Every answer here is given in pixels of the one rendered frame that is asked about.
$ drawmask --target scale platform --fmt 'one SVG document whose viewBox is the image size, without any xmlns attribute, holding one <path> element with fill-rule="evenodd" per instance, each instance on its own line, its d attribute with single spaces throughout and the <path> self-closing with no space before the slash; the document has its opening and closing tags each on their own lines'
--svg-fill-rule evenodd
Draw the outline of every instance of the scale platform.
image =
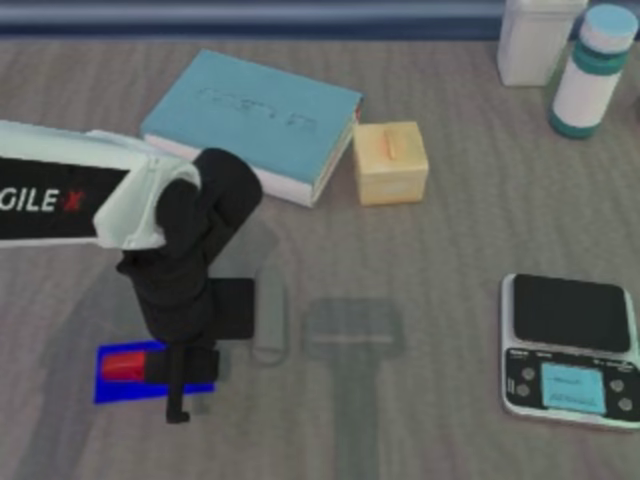
<svg viewBox="0 0 640 480">
<path fill-rule="evenodd" d="M 640 428 L 633 303 L 615 285 L 513 274 L 501 292 L 502 399 L 517 415 Z"/>
</svg>

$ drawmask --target button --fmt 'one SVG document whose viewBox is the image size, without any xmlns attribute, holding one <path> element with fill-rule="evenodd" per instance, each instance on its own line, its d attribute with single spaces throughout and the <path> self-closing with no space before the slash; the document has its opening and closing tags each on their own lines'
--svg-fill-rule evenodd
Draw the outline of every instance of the button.
<svg viewBox="0 0 640 480">
<path fill-rule="evenodd" d="M 621 410 L 628 412 L 633 408 L 633 403 L 628 398 L 623 398 L 618 402 L 618 406 Z"/>
<path fill-rule="evenodd" d="M 611 387 L 611 390 L 616 393 L 620 393 L 624 390 L 624 382 L 622 380 L 612 380 L 609 386 Z"/>
<path fill-rule="evenodd" d="M 527 381 L 531 381 L 536 377 L 536 371 L 533 368 L 527 367 L 522 371 L 522 378 Z"/>
<path fill-rule="evenodd" d="M 531 390 L 527 385 L 522 384 L 522 385 L 518 385 L 518 387 L 516 388 L 516 393 L 521 397 L 526 397 L 529 395 L 529 393 L 531 393 Z"/>
</svg>

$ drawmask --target bottle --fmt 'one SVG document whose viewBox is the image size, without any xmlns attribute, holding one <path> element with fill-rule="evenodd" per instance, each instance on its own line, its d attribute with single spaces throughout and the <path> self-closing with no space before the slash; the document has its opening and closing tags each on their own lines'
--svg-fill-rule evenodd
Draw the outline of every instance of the bottle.
<svg viewBox="0 0 640 480">
<path fill-rule="evenodd" d="M 498 45 L 502 83 L 546 85 L 586 6 L 587 0 L 507 0 Z"/>
<path fill-rule="evenodd" d="M 593 135 L 637 32 L 637 17 L 624 7 L 602 4 L 587 12 L 551 107 L 556 132 L 569 138 Z"/>
</svg>

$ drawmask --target blue book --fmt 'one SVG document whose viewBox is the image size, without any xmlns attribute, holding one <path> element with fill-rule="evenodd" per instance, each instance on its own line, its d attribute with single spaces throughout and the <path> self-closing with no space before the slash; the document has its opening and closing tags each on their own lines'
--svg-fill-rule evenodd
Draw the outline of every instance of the blue book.
<svg viewBox="0 0 640 480">
<path fill-rule="evenodd" d="M 361 102 L 347 88 L 202 50 L 141 133 L 189 160 L 205 148 L 228 150 L 266 194 L 311 207 L 351 141 Z"/>
</svg>

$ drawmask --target beige cube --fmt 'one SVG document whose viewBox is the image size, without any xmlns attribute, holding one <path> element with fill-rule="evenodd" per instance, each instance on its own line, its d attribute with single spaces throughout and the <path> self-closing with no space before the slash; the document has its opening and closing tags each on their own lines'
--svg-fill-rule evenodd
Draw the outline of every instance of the beige cube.
<svg viewBox="0 0 640 480">
<path fill-rule="evenodd" d="M 353 150 L 362 205 L 422 200 L 429 160 L 417 123 L 357 125 Z"/>
</svg>

